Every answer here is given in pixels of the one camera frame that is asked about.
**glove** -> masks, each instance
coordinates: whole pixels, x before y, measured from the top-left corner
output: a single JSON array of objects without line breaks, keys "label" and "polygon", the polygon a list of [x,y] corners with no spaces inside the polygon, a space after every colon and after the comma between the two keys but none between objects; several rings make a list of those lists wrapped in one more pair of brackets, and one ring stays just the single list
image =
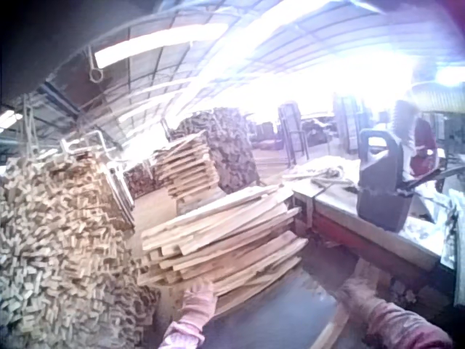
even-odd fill
[{"label": "glove", "polygon": [[213,289],[210,281],[200,279],[185,291],[179,320],[181,324],[188,324],[202,331],[214,316],[217,307]]},{"label": "glove", "polygon": [[336,298],[347,311],[363,321],[368,318],[376,306],[385,302],[375,296],[375,291],[370,289],[367,281],[360,278],[349,278],[336,293]]}]

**hand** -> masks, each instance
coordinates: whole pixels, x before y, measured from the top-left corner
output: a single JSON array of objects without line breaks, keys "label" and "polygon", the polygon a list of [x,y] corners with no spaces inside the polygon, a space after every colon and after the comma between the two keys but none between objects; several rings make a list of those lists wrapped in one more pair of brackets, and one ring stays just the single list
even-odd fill
[{"label": "hand", "polygon": [[367,321],[371,311],[382,299],[375,296],[375,291],[370,289],[367,281],[361,278],[347,279],[336,293],[339,302],[345,305],[347,311]]},{"label": "hand", "polygon": [[216,307],[217,298],[214,296],[213,284],[199,279],[184,293],[179,322],[195,326],[201,331],[214,316]]}]

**ceiling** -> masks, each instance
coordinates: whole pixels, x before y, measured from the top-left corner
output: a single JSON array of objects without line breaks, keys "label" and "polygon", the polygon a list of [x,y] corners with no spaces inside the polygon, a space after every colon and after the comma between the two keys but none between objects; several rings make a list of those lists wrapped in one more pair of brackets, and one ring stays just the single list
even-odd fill
[{"label": "ceiling", "polygon": [[[341,0],[279,27],[245,58],[231,60],[202,84],[192,79],[205,76],[240,31],[278,3],[280,0],[165,0],[157,12],[93,42],[91,52],[183,25],[226,23],[228,29],[214,41],[161,47],[121,60],[103,68],[98,83],[89,78],[89,48],[80,51],[30,94],[39,141],[54,144],[72,132],[99,129],[110,146],[120,147],[162,118],[195,109],[202,101],[250,84],[264,74],[295,73],[368,51],[432,57],[442,65],[465,62],[463,34],[436,1],[424,0],[421,6],[404,4],[379,13]],[[188,80],[170,84],[180,79]],[[118,122],[119,116],[170,92],[173,98]],[[12,105],[19,106],[20,101],[17,98]],[[1,139],[15,137],[18,124],[0,136],[0,154],[15,152],[13,143]]]}]

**warehouse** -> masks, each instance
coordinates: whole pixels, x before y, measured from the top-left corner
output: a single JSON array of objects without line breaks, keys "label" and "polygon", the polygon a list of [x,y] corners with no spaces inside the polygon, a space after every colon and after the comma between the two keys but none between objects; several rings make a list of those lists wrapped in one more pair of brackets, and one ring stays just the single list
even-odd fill
[{"label": "warehouse", "polygon": [[453,0],[5,9],[2,345],[459,347],[464,23]]}]

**person's left hand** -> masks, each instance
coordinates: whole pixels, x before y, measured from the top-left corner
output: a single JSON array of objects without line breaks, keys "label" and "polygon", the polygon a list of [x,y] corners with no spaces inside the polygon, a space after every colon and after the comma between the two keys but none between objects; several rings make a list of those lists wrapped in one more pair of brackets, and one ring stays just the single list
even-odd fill
[{"label": "person's left hand", "polygon": [[210,281],[199,279],[184,293],[180,323],[195,326],[199,330],[214,316],[217,298]]}]

